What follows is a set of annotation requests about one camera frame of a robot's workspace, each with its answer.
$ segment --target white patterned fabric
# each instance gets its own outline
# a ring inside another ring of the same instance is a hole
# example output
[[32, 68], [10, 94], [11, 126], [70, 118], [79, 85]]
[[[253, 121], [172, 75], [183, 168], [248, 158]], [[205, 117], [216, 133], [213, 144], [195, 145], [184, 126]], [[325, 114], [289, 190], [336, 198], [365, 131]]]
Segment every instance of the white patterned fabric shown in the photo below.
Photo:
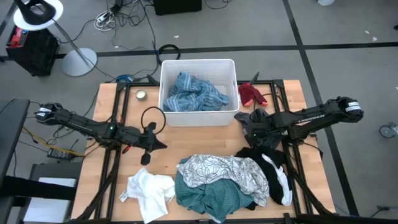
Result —
[[253, 196], [254, 202], [263, 207], [267, 205], [267, 178], [250, 158], [196, 154], [186, 163], [177, 165], [177, 169], [189, 187], [231, 179], [240, 186], [242, 193]]

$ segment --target white cable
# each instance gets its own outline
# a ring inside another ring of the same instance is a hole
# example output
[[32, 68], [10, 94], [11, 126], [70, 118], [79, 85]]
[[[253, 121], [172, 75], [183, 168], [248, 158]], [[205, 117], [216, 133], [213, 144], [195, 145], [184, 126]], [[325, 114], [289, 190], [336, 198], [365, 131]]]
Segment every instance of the white cable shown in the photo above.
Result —
[[107, 10], [98, 14], [95, 18], [94, 28], [99, 31], [110, 31], [116, 27], [116, 22], [114, 20], [114, 13], [111, 10]]

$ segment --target pile of clothes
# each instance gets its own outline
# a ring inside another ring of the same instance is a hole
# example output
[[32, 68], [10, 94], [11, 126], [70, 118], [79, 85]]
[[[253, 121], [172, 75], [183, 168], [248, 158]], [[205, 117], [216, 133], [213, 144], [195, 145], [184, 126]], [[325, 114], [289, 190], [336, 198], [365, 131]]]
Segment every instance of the pile of clothes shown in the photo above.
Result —
[[235, 156], [196, 154], [177, 165], [177, 203], [207, 213], [217, 223], [240, 208], [265, 207], [269, 196], [289, 206], [292, 191], [284, 174], [283, 154], [274, 149], [243, 148]]
[[170, 87], [164, 111], [218, 111], [228, 103], [228, 96], [220, 93], [210, 81], [181, 72]]

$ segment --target blue striped cloth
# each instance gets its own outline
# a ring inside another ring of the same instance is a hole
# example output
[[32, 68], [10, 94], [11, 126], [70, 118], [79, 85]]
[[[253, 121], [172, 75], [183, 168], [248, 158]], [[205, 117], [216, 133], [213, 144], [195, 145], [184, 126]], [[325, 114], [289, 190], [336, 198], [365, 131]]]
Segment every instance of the blue striped cloth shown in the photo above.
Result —
[[217, 111], [229, 103], [208, 80], [199, 80], [181, 72], [170, 87], [170, 97], [164, 101], [164, 111]]

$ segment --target black metal frame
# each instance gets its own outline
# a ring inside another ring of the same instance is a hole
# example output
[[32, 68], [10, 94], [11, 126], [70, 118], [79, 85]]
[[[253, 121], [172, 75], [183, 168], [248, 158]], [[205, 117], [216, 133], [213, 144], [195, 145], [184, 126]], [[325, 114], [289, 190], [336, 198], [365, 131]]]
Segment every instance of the black metal frame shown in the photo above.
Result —
[[[249, 80], [245, 81], [238, 81], [238, 85], [249, 82]], [[289, 104], [286, 98], [286, 92], [284, 88], [284, 83], [283, 80], [258, 80], [254, 83], [255, 85], [269, 85], [271, 88], [271, 93], [272, 93], [272, 100], [275, 105], [275, 112], [280, 112], [279, 108], [279, 101], [277, 97], [277, 90], [279, 89], [280, 91], [280, 96], [282, 99], [282, 104], [286, 110], [289, 109]], [[129, 102], [129, 94], [130, 94], [130, 89], [133, 87], [142, 87], [142, 86], [155, 86], [153, 83], [118, 83], [116, 87], [116, 94], [114, 98], [114, 103], [113, 103], [113, 110], [112, 110], [112, 122], [116, 122], [116, 116], [118, 114], [118, 108], [119, 108], [119, 101], [120, 101], [120, 96], [122, 90], [124, 90], [124, 102], [123, 102], [123, 107], [122, 107], [122, 115], [121, 115], [121, 124], [124, 125], [126, 116], [127, 116], [127, 108], [128, 108], [128, 102]], [[104, 184], [104, 181], [106, 179], [107, 173], [108, 173], [108, 167], [109, 167], [109, 160], [111, 157], [111, 150], [116, 150], [116, 155], [114, 158], [114, 163], [116, 163], [116, 173], [115, 177], [111, 183], [111, 188], [110, 188], [110, 194], [109, 194], [109, 200], [108, 200], [108, 208], [106, 212], [106, 218], [111, 219], [112, 214], [113, 214], [113, 202], [115, 198], [115, 191], [116, 191], [116, 182], [118, 178], [118, 169], [119, 169], [119, 161], [120, 161], [120, 152], [121, 148], [116, 148], [116, 149], [107, 149], [104, 155], [104, 162], [103, 162], [103, 167], [101, 171], [101, 180], [99, 183], [99, 187]], [[300, 153], [298, 150], [298, 145], [294, 145], [294, 152], [295, 152], [295, 158], [296, 158], [296, 163], [298, 167], [298, 173], [301, 176], [301, 178], [305, 181], [305, 175], [303, 171], [303, 165], [302, 161], [300, 158]], [[301, 214], [301, 208], [300, 208], [300, 202], [299, 202], [299, 197], [297, 193], [297, 188], [295, 185], [294, 178], [292, 177], [291, 174], [292, 171], [288, 170], [288, 176], [290, 179], [290, 182], [292, 183], [292, 191], [293, 191], [293, 203], [294, 203], [294, 210], [295, 214]], [[307, 212], [309, 214], [312, 214], [312, 206], [310, 205], [310, 202], [307, 198], [307, 196], [304, 194], [304, 199], [305, 199], [305, 205]], [[103, 206], [103, 200], [101, 199], [99, 204], [97, 205], [95, 209], [95, 219], [101, 218], [101, 208]], [[226, 220], [225, 223], [288, 223], [290, 220], [290, 216], [288, 213], [284, 214], [284, 218], [260, 218], [260, 219], [247, 219], [247, 220]], [[203, 223], [209, 223], [211, 221], [199, 221], [199, 220], [184, 220], [184, 221], [155, 221], [153, 223], [197, 223], [197, 222], [203, 222]], [[131, 221], [131, 222], [113, 222], [113, 223], [142, 223], [142, 222], [137, 222], [137, 221]]]

